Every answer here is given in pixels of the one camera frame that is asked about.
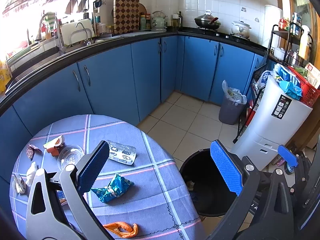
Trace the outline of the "blue snack wrapper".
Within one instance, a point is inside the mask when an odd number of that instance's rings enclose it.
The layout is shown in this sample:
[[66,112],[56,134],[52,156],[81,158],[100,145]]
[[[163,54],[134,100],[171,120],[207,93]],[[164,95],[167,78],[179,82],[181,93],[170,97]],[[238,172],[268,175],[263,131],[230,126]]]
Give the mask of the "blue snack wrapper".
[[121,197],[133,185],[135,185],[134,182],[116,174],[107,186],[91,188],[91,191],[97,195],[102,203],[107,204],[111,200]]

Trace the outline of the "white tissue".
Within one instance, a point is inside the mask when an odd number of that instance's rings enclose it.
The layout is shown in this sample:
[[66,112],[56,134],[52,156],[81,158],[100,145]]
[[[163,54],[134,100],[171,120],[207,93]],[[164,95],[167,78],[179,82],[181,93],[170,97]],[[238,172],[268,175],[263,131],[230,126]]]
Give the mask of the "white tissue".
[[37,170],[37,164],[35,161],[33,161],[26,173],[27,179],[25,183],[28,187],[31,187]]

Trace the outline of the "beige food wrapper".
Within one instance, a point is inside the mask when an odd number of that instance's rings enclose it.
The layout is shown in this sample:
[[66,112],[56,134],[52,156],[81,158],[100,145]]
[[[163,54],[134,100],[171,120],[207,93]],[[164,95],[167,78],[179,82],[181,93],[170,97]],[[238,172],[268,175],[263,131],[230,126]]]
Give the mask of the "beige food wrapper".
[[26,184],[19,173],[13,174],[12,188],[17,194],[25,194]]

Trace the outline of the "torn blue cardboard box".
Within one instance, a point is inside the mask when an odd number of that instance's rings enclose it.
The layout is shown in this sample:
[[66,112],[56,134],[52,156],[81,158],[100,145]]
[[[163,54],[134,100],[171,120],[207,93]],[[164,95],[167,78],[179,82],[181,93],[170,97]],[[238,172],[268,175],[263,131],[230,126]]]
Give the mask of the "torn blue cardboard box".
[[57,191],[57,196],[61,205],[67,204],[67,200],[63,191]]

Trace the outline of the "black trash bin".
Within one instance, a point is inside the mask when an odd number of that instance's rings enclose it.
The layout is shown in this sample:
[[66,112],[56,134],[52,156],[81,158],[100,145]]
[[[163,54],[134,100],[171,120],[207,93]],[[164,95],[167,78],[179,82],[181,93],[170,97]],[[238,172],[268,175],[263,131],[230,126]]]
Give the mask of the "black trash bin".
[[180,174],[197,213],[203,217],[224,216],[236,198],[218,171],[208,148],[187,158]]

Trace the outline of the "blue kitchen cabinets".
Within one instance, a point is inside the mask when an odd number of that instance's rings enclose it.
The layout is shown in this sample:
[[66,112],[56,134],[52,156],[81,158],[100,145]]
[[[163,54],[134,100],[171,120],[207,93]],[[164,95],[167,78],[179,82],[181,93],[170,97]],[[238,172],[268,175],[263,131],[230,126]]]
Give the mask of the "blue kitchen cabinets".
[[161,55],[177,73],[181,34],[111,41],[75,50],[34,70],[1,101],[1,179],[9,181],[32,136],[75,115],[106,115],[136,125],[164,100]]

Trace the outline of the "clear plastic lid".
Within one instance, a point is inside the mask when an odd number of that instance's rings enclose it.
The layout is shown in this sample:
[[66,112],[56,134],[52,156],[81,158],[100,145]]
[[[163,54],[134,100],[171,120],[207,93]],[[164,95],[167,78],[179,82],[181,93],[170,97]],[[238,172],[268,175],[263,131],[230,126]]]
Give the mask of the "clear plastic lid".
[[84,155],[83,149],[78,145],[65,146],[61,151],[57,159],[57,164],[62,171],[69,164],[77,164],[78,161]]

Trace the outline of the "orange yogurt cup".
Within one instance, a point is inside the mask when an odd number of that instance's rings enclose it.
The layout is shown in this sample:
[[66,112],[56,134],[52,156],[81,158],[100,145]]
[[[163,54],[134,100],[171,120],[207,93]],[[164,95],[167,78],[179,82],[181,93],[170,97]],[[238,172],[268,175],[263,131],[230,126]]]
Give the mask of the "orange yogurt cup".
[[63,148],[65,144],[65,138],[63,135],[58,136],[57,138],[47,142],[43,145],[48,153],[50,153],[53,157],[59,155],[59,149]]

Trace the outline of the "silver blister pack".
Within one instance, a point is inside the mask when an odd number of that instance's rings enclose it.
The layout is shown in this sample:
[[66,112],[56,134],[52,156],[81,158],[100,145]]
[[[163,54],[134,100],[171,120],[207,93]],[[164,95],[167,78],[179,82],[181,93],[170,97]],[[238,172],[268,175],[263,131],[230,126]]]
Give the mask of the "silver blister pack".
[[125,165],[133,165],[136,159],[136,148],[114,141],[107,141],[109,145],[109,159]]

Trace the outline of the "white tall appliance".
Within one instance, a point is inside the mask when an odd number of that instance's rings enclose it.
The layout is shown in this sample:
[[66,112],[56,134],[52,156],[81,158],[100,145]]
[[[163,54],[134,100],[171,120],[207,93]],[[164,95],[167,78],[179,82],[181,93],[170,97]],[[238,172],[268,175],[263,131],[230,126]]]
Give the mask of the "white tall appliance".
[[286,95],[270,76],[258,109],[231,153],[240,159],[249,157],[263,170],[278,155],[278,146],[286,145],[311,112],[311,107]]

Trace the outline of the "blue plaid tablecloth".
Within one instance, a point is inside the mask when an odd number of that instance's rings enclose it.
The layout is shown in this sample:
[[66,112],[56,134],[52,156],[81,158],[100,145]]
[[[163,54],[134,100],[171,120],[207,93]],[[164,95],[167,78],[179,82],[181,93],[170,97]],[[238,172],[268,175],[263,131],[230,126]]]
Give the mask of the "blue plaid tablecloth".
[[75,115],[56,121],[36,133],[30,144],[43,148],[63,136],[66,145],[91,153],[97,144],[114,141],[136,149],[132,165],[108,160],[94,183],[106,187],[115,174],[133,182],[121,197],[103,203],[84,195],[102,224],[117,221],[137,224],[137,239],[205,239],[202,222],[191,201],[173,157],[137,127],[104,115]]

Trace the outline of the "pink crumpled wrapper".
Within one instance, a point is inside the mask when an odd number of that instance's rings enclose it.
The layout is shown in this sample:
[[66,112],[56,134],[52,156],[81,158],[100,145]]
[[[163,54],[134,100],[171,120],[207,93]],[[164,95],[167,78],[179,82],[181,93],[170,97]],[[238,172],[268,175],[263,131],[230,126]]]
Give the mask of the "pink crumpled wrapper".
[[33,144],[28,144],[26,149],[27,157],[32,160],[35,153],[42,153],[41,149]]

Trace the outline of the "red plastic basket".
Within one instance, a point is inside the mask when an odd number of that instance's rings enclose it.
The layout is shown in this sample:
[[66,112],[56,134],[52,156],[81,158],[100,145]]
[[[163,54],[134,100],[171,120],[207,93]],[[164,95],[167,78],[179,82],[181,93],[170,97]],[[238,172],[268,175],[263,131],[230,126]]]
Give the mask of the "red plastic basket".
[[319,89],[313,87],[292,67],[289,67],[289,70],[291,70],[291,72],[293,72],[296,75],[297,79],[300,81],[300,87],[302,89],[302,97],[300,98],[300,101],[309,107],[313,107],[314,103],[319,97]]

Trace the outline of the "orange peel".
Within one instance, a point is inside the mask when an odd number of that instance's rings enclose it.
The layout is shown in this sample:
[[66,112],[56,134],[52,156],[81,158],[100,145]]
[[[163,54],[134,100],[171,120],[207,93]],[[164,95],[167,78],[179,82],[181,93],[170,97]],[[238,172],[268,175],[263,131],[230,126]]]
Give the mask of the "orange peel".
[[131,226],[125,222],[113,222],[105,224],[103,227],[121,238],[136,237],[139,232],[139,227],[136,223]]

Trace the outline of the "grey bin with bag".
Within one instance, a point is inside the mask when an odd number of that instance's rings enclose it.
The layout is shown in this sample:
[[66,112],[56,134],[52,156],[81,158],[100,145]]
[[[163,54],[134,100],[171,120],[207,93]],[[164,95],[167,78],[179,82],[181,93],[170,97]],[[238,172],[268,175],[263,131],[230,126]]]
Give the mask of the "grey bin with bag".
[[219,120],[228,125],[234,125],[247,104],[247,97],[236,88],[222,82],[223,100],[219,111]]

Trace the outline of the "blue plastic bag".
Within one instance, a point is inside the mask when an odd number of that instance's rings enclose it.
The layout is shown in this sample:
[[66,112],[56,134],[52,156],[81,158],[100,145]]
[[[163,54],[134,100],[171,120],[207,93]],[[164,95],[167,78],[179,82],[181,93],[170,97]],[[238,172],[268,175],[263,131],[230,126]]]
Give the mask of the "blue plastic bag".
[[279,84],[280,88],[285,92],[285,94],[295,100],[300,100],[302,98],[300,81],[292,70],[277,63],[274,65],[273,74],[276,82]]

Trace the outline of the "chrome faucet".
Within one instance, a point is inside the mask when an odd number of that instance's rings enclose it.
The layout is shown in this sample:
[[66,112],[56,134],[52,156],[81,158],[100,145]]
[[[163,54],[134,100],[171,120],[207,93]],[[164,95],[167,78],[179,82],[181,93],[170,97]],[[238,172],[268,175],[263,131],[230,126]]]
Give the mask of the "chrome faucet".
[[45,31],[46,36],[48,36],[49,34],[51,36],[54,35],[54,37],[57,39],[56,46],[59,48],[59,50],[62,53],[65,53],[66,47],[65,47],[65,44],[63,41],[63,36],[61,33],[61,24],[60,24],[59,20],[57,19],[56,13],[54,13],[54,12],[47,12],[42,15],[40,22],[39,22],[39,28],[37,31],[36,40],[37,41],[42,40],[42,33],[43,33],[42,25],[43,25],[44,20],[46,20],[46,22],[48,23],[48,28]]

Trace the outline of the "yellow package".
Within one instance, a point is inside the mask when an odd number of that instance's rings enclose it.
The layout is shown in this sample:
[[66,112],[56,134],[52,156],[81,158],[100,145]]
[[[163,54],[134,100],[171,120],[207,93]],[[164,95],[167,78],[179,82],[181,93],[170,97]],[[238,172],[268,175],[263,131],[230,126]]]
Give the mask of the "yellow package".
[[6,85],[11,79],[10,70],[6,62],[0,61],[0,92],[5,92]]

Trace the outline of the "black wok with lid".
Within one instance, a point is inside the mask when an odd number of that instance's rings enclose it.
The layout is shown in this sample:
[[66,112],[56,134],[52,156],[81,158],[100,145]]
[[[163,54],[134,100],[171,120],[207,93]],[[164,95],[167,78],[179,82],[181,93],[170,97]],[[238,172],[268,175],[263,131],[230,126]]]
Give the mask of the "black wok with lid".
[[197,16],[196,18],[194,18],[194,21],[196,25],[200,28],[217,30],[221,25],[218,19],[218,17],[212,16],[212,12],[210,10],[206,10],[205,14]]

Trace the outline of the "green kettle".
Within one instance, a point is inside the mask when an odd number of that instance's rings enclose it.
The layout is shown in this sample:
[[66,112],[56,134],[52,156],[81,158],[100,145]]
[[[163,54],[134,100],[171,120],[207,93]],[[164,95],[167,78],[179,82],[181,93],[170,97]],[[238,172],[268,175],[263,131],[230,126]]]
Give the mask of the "green kettle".
[[151,17],[152,30],[165,30],[166,29],[166,14],[162,11],[154,11]]

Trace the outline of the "checkered cutting board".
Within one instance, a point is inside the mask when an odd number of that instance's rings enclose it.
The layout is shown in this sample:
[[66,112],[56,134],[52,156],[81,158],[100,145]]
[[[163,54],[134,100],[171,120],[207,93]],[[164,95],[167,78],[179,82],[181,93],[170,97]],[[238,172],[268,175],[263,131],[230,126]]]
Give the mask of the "checkered cutting board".
[[139,0],[113,0],[115,35],[139,31]]

